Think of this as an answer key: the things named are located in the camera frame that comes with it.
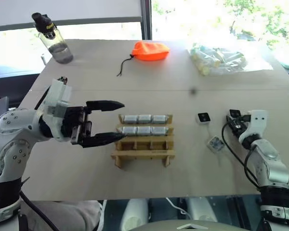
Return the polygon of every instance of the orange pouch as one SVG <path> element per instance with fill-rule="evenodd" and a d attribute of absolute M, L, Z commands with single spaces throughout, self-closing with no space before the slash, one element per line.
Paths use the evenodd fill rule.
<path fill-rule="evenodd" d="M 156 61 L 165 59 L 169 50 L 166 45 L 161 43 L 139 41 L 135 44 L 131 54 L 139 60 Z"/>

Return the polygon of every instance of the person's leg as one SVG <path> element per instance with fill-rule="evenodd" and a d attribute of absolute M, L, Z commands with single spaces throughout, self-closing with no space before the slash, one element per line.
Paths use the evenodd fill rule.
<path fill-rule="evenodd" d="M 100 204 L 97 201 L 36 201 L 34 204 L 60 231 L 93 231 L 101 216 Z M 21 213 L 27 216 L 30 230 L 52 231 L 24 202 L 21 204 Z"/>

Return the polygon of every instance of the window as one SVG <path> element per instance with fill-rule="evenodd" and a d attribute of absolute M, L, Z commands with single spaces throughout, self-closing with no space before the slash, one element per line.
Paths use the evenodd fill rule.
<path fill-rule="evenodd" d="M 152 0 L 153 40 L 232 34 L 289 58 L 289 0 Z"/>
<path fill-rule="evenodd" d="M 140 23 L 58 26 L 64 39 L 142 39 Z M 35 28 L 0 31 L 0 76 L 40 73 L 51 55 Z"/>

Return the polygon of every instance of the black cable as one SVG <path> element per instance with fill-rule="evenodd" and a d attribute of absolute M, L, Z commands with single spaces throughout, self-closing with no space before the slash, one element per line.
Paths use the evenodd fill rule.
<path fill-rule="evenodd" d="M 48 217 L 40 211 L 39 208 L 37 208 L 27 197 L 26 195 L 20 191 L 20 196 L 24 200 L 24 202 L 34 211 L 36 212 L 48 225 L 53 231 L 59 231 L 59 229 L 52 223 L 51 220 L 48 219 Z"/>
<path fill-rule="evenodd" d="M 252 178 L 250 178 L 249 173 L 248 173 L 248 171 L 247 171 L 247 162 L 248 162 L 251 154 L 254 152 L 255 148 L 256 148 L 256 145 L 254 145 L 254 146 L 250 149 L 249 153 L 248 153 L 247 156 L 245 157 L 245 160 L 244 160 L 244 172 L 245 172 L 245 175 L 246 175 L 247 179 L 249 179 L 249 181 L 250 181 L 256 188 L 259 188 L 258 184 L 257 184 L 256 182 L 254 182 L 254 181 L 252 180 Z"/>
<path fill-rule="evenodd" d="M 67 78 L 65 78 L 64 76 L 58 78 L 57 80 L 63 82 L 64 85 L 67 84 Z M 39 108 L 39 106 L 41 105 L 41 103 L 42 103 L 43 100 L 45 99 L 45 97 L 46 97 L 46 95 L 47 95 L 50 87 L 51 87 L 51 86 L 49 86 L 49 87 L 46 89 L 46 91 L 44 92 L 44 94 L 42 95 L 42 97 L 40 98 L 40 100 L 38 101 L 37 105 L 35 106 L 34 110 L 37 110 L 37 109 Z"/>
<path fill-rule="evenodd" d="M 131 60 L 133 57 L 134 57 L 134 55 L 130 54 L 130 58 L 129 58 L 129 59 L 123 60 L 123 62 L 121 63 L 120 72 L 119 72 L 119 74 L 117 74 L 117 76 L 121 76 L 121 75 L 122 75 L 122 69 L 123 69 L 123 64 L 124 64 L 124 62 L 125 62 L 125 61 L 128 61 L 128 60 Z"/>
<path fill-rule="evenodd" d="M 225 135 L 224 135 L 224 131 L 225 128 L 227 127 L 227 125 L 229 125 L 229 122 L 227 122 L 226 124 L 224 124 L 223 128 L 222 128 L 222 139 L 223 142 L 225 143 L 225 145 L 227 146 L 227 148 L 229 149 L 229 151 L 235 156 L 235 158 L 238 160 L 238 162 L 244 167 L 244 163 L 243 161 L 238 157 L 238 155 L 232 150 L 232 148 L 229 146 L 229 144 L 226 142 L 225 139 Z M 255 175 L 251 172 L 251 170 L 247 167 L 247 171 L 250 173 L 250 175 L 254 178 L 254 180 L 257 182 L 257 178 L 255 177 Z"/>
<path fill-rule="evenodd" d="M 43 100 L 45 99 L 45 97 L 46 97 L 46 95 L 47 95 L 47 93 L 48 93 L 48 91 L 49 91 L 49 88 L 50 88 L 50 87 L 48 87 L 47 90 L 44 92 L 44 94 L 42 95 L 42 97 L 41 97 L 40 100 L 38 101 L 37 105 L 35 106 L 34 110 L 37 110 L 37 109 L 39 108 L 40 104 L 41 104 L 41 103 L 43 102 Z"/>

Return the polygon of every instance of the drawstring cord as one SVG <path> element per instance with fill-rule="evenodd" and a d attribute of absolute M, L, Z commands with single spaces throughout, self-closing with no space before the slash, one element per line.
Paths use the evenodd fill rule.
<path fill-rule="evenodd" d="M 123 69 L 123 64 L 124 64 L 124 62 L 125 62 L 125 61 L 128 61 L 128 60 L 131 60 L 133 57 L 134 57 L 134 55 L 130 54 L 130 58 L 124 60 L 124 61 L 121 63 L 121 69 L 120 69 L 119 74 L 117 74 L 117 76 L 122 76 L 122 69 Z"/>

